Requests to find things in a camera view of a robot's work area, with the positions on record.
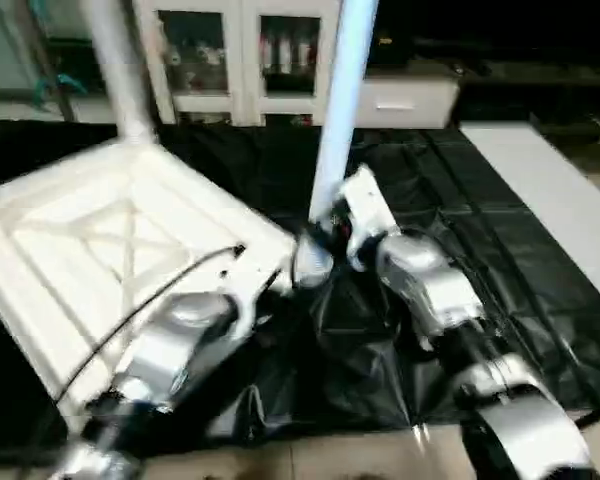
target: glass cabinet door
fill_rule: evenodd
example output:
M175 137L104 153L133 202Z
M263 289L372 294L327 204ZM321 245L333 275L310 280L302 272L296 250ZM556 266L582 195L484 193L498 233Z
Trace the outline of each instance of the glass cabinet door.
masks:
M135 11L162 120L244 124L240 0L136 0Z
M333 63L338 0L244 0L243 52L248 113L322 124Z

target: black cable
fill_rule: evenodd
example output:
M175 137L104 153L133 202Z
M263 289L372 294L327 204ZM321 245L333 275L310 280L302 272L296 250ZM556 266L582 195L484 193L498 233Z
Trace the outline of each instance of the black cable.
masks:
M151 302L153 302L156 298L166 292L168 289L173 287L176 283L178 283L185 275L188 275L196 268L200 267L202 264L212 260L220 255L225 253L233 253L234 255L239 255L244 250L244 246L236 245L233 247L225 247L214 252L208 253L202 256L199 260L195 261L176 276L174 276L171 280L165 283L162 287L156 290L149 298L147 298L144 302L134 308L131 312L129 312L111 331L104 337L98 344L93 348L91 353L78 365L78 368L75 369L69 380L65 383L64 387L58 394L58 396L53 401L53 404L49 406L45 414L42 416L42 419L38 422L36 428L34 429L34 433L31 436L31 440L29 445L27 446L24 455L23 461L20 465L20 468L16 472L16 480L26 480L31 474L32 462L35 458L36 447L38 444L44 439L49 427L51 426L51 422L55 418L55 410L60 403L60 401L67 394L73 383L80 376L82 371L91 363L91 361L95 358L95 356L100 353L100 351L106 347L111 339L115 337L125 326L129 324L131 320L135 318L135 316L144 310Z
M576 425L580 430L586 430L596 423L600 423L600 408L596 408L576 420Z

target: floor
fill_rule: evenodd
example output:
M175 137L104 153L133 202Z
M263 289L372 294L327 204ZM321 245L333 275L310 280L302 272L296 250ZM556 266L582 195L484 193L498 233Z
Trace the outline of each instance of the floor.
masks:
M585 433L600 470L600 424ZM411 431L307 438L244 450L162 457L149 462L144 480L470 480L459 430L429 428L421 442ZM0 470L0 480L13 478ZM46 478L37 472L35 479Z

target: white cabinet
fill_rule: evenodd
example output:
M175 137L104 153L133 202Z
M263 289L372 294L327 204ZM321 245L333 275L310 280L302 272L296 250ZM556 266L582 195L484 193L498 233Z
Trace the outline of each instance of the white cabinet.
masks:
M250 118L304 114L324 121L338 0L244 0L244 73Z
M247 124L239 0L136 0L135 12L162 121L227 115Z
M136 0L164 122L224 116L324 119L339 0Z
M358 128L444 128L458 95L445 77L366 79L360 89Z

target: black cable wire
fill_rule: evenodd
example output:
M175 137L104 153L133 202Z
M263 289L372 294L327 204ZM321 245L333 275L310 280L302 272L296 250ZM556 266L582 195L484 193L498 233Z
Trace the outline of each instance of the black cable wire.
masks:
M220 255L230 252L234 255L238 255L241 253L242 250L244 250L244 246L235 245L233 247L221 248L219 250L213 251L202 256L199 260L193 262L180 273L175 275L171 280L169 280L162 287L156 290L149 298L147 298L144 302L142 302L140 305L134 308L131 312L129 312L114 328L110 330L110 332L104 338L102 338L102 340L100 340L100 342L98 342L98 344L93 348L91 353L80 363L80 365L78 365L78 367L75 369L69 380L65 383L60 393L53 401L53 404L49 406L45 414L42 416L41 420L38 422L34 433L31 436L29 445L27 446L22 457L23 460L20 465L20 468L16 472L16 480L26 480L29 477L29 475L31 474L32 463L35 458L36 447L44 439L47 431L49 430L49 427L51 426L51 423L55 418L55 410L58 404L65 397L65 395L67 394L73 383L78 379L83 370L87 368L87 366L91 363L95 356L109 344L111 339L115 337L125 326L127 326L129 322L133 320L138 313L140 313L156 298L158 298L160 295L162 295L164 292L166 292L168 289L170 289L176 283L182 280L182 278L185 275L188 275L196 268L199 268L202 264L216 257L219 257Z

